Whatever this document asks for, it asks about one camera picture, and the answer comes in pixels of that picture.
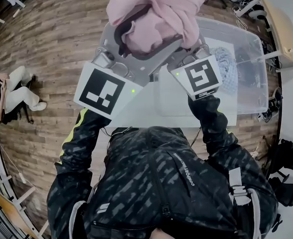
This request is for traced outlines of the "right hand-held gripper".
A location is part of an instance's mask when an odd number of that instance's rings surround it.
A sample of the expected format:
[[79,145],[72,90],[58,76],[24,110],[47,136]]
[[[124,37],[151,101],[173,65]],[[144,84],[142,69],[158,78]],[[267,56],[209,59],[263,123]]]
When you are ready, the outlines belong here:
[[217,59],[201,32],[199,43],[179,47],[168,57],[167,70],[194,101],[217,92],[223,83]]

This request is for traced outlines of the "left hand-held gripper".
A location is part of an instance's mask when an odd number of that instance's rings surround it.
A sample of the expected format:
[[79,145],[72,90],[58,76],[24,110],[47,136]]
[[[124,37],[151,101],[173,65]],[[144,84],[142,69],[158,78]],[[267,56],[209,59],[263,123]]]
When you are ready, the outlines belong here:
[[181,37],[173,37],[149,53],[132,51],[127,56],[122,39],[126,31],[125,22],[106,24],[96,57],[84,64],[74,96],[74,102],[110,120],[137,97],[150,75],[182,43]]

